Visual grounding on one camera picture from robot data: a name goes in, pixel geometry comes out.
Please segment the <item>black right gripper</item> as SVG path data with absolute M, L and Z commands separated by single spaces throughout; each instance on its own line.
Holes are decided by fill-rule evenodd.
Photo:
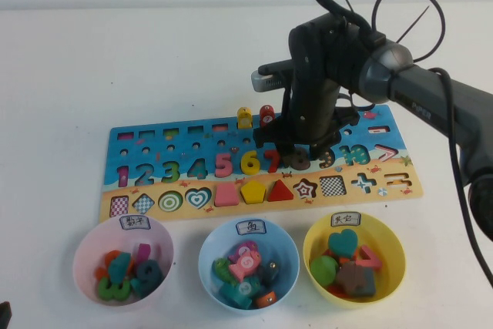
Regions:
M 328 148 L 340 142 L 340 128 L 357 118 L 354 109 L 336 107 L 341 86 L 337 70 L 345 62 L 355 67 L 356 58 L 345 59 L 343 54 L 370 32 L 361 16 L 334 13 L 290 31 L 290 59 L 261 65 L 253 72 L 255 92 L 284 90 L 280 117 L 253 132 L 258 148 L 274 144 L 285 166 L 291 165 L 297 144 L 310 147 L 312 160 L 327 161 Z

